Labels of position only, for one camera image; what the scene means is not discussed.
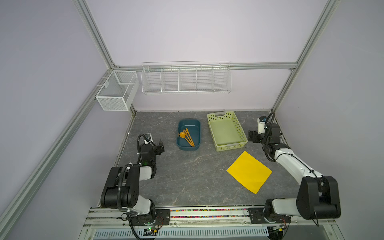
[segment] wire mesh basket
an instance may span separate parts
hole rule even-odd
[[[145,94],[229,93],[232,76],[229,63],[144,66],[141,75]]]
[[[139,88],[135,71],[112,71],[96,95],[106,111],[129,111]]]

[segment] light purple wall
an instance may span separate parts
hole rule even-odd
[[[0,214],[105,71],[72,1],[1,1]]]
[[[339,184],[345,239],[381,239],[384,1],[344,0],[277,111],[288,143]]]
[[[295,62],[327,0],[87,0],[113,61]],[[288,70],[232,71],[230,94],[144,95],[139,111],[270,109]]]
[[[327,0],[87,0],[116,65],[296,61]]]
[[[130,119],[130,112],[103,111],[96,102],[8,240],[78,239],[89,209],[100,200]]]

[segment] red wire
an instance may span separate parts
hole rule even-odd
[[[284,219],[284,217],[281,217],[281,219],[283,220],[283,222],[284,222],[284,225],[285,225],[285,228],[287,227],[287,223],[285,222],[285,219]]]
[[[157,216],[156,218],[158,218],[158,217],[160,217],[162,219],[162,221],[161,221],[161,226],[157,230],[159,230],[163,226],[163,222],[164,222],[164,218],[163,217]]]

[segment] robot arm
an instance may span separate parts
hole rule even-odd
[[[337,181],[323,176],[299,157],[291,148],[280,142],[280,127],[274,123],[275,113],[257,119],[258,130],[248,132],[248,140],[263,144],[268,160],[281,164],[300,184],[297,198],[268,199],[266,217],[292,215],[304,219],[340,217],[340,199]]]
[[[288,148],[276,150],[274,159],[300,184],[297,198],[272,200],[276,214],[307,220],[340,217],[338,184],[333,177],[315,171]]]
[[[144,143],[139,145],[141,137]],[[102,208],[119,209],[132,217],[141,215],[145,222],[150,222],[155,218],[155,206],[152,200],[139,195],[139,181],[155,176],[156,156],[164,152],[164,146],[161,140],[159,145],[154,144],[150,133],[140,134],[137,151],[137,164],[111,168],[100,203]]]

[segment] black cable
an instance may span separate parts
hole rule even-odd
[[[288,232],[289,225],[291,224],[291,217],[292,217],[292,216],[289,216],[289,223],[288,223],[287,230],[285,230],[285,233],[284,233],[284,235],[283,235],[283,237],[282,237],[281,239],[283,239],[283,238],[285,237],[285,235],[287,234],[287,232]]]
[[[270,157],[268,156],[268,153],[264,152],[264,154],[265,154],[265,157],[266,157],[269,161],[271,161],[271,162],[276,162],[276,160],[274,160],[274,159],[272,159],[272,158],[270,158]]]
[[[137,147],[137,152],[138,153],[140,153],[139,141],[140,141],[141,137],[143,137],[147,142],[150,141],[150,140],[148,141],[148,139],[146,138],[146,136],[144,134],[140,133],[139,136],[137,137],[137,142],[136,142],[136,147]]]
[[[315,210],[313,210],[314,211],[314,215],[316,216],[316,221],[317,221],[317,224],[316,224],[316,222],[312,219],[312,221],[315,223],[315,225],[317,226],[317,227],[319,227],[319,219],[317,218],[317,214],[316,214],[316,211]]]
[[[117,198],[118,198],[118,210],[121,211],[121,212],[126,212],[127,211],[127,209],[124,209],[121,206],[121,186],[122,186],[122,181],[124,180],[125,170],[127,169],[128,166],[130,166],[130,164],[125,165],[121,169],[120,176],[119,176]]]
[[[315,178],[317,179],[317,176],[316,174],[314,173],[314,170],[313,169],[310,169],[306,164],[304,164],[300,159],[298,159],[297,157],[295,157],[292,153],[282,153],[280,154],[279,156],[277,156],[277,158],[275,159],[275,162],[276,160],[281,156],[281,155],[284,155],[284,154],[287,154],[287,155],[290,155],[291,157],[294,157],[297,159],[297,161],[301,162],[301,164],[303,164],[306,168],[308,168],[308,170],[313,173],[313,175],[315,176]]]
[[[264,124],[265,126],[267,126],[267,124],[268,124],[268,120],[269,120],[270,117],[271,117],[271,122],[269,123],[267,132],[264,134],[264,137],[263,137],[263,139],[262,139],[262,144],[268,144],[268,143],[267,143],[267,140],[268,140],[268,137],[269,137],[269,133],[271,132],[271,127],[272,127],[272,123],[273,123],[273,121],[274,121],[274,119],[275,119],[275,115],[276,115],[275,112],[271,112],[271,113],[268,115],[268,117],[266,118],[266,121],[265,121],[265,124]]]
[[[129,222],[129,226],[131,227],[132,233],[133,233],[133,235],[135,236],[135,238],[136,238],[137,240],[142,240],[142,239],[137,235],[136,231],[133,229],[132,220],[131,220],[130,218],[128,219],[128,222]]]
[[[139,164],[139,163],[140,163],[140,158],[141,158],[141,155],[139,154],[139,159],[137,160],[137,163],[136,163],[136,164]]]
[[[126,213],[126,212],[120,215],[120,219],[123,220],[123,221],[128,221],[129,218],[130,218],[130,217],[128,216],[128,213]]]

